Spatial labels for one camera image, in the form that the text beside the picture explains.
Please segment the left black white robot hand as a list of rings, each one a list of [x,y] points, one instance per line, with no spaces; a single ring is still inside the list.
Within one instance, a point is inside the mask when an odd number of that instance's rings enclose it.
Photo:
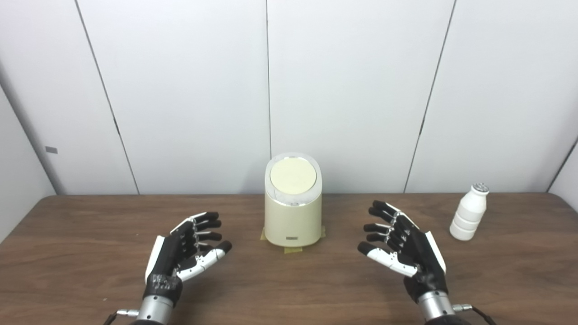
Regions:
[[[202,212],[182,220],[167,236],[157,236],[146,267],[143,298],[166,298],[176,306],[184,282],[205,272],[232,249],[232,243],[212,231],[221,225],[218,212]]]

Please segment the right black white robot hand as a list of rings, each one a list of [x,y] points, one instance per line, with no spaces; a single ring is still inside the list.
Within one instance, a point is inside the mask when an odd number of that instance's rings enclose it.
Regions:
[[[384,224],[364,225],[367,240],[359,243],[359,252],[403,275],[407,294],[415,303],[427,293],[448,294],[446,264],[432,234],[387,202],[373,201],[368,213]]]

